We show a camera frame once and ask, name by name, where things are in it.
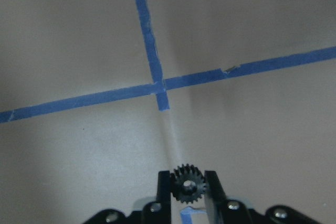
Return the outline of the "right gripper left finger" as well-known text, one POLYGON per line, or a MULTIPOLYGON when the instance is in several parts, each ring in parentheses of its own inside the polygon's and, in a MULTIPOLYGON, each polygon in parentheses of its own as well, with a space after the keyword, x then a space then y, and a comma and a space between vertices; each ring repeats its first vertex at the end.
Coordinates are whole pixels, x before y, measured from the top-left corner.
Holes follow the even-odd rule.
POLYGON ((158 214, 158 223, 171 224, 171 179, 170 172, 160 171, 158 173, 156 202, 160 204, 158 214))

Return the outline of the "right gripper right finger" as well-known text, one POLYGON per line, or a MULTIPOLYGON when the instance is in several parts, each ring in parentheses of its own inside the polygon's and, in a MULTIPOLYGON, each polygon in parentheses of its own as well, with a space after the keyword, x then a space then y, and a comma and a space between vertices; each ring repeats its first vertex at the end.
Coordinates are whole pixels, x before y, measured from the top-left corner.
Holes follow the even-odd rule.
POLYGON ((213 170, 206 170, 204 173, 206 180, 205 207, 209 223, 224 223, 222 211, 227 200, 217 173, 213 170))

